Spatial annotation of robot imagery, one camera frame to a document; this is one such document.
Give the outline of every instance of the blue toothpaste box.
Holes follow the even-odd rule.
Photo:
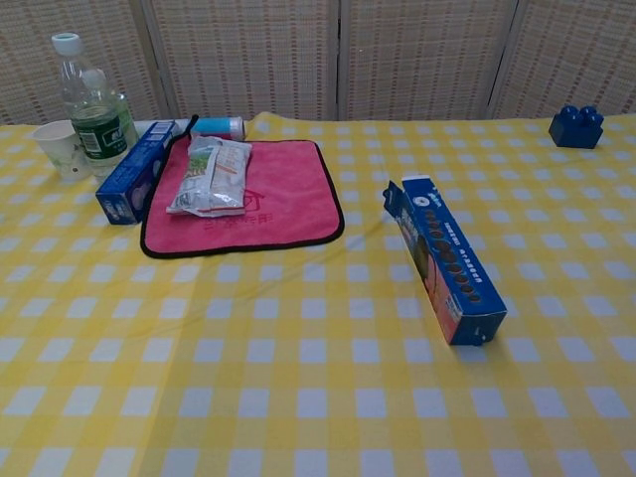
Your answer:
[[[384,190],[449,345],[490,341],[506,307],[428,176],[405,177]]]
[[[141,222],[146,196],[157,180],[168,142],[176,134],[175,121],[155,122],[97,189],[95,195],[111,224]]]

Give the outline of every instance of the water bottle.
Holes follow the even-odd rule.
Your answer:
[[[103,181],[123,159],[127,150],[117,98],[101,70],[83,55],[83,43],[75,33],[52,37],[62,57],[62,99],[67,115],[88,159],[92,173]]]

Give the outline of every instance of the yellow checkered tablecloth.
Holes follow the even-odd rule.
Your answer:
[[[320,123],[344,236],[153,260],[33,126],[0,128],[0,474],[636,473],[636,116],[593,151],[549,121]],[[430,174],[504,297],[449,348],[382,209]]]

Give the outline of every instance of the small can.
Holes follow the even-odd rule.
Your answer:
[[[245,123],[241,117],[200,117],[192,127],[192,134],[245,141]]]

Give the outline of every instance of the pink towel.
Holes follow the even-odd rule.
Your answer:
[[[202,219],[166,213],[188,165],[188,136],[170,150],[150,198],[141,248],[155,258],[314,245],[334,240],[345,222],[327,166],[310,141],[251,143],[245,215]]]

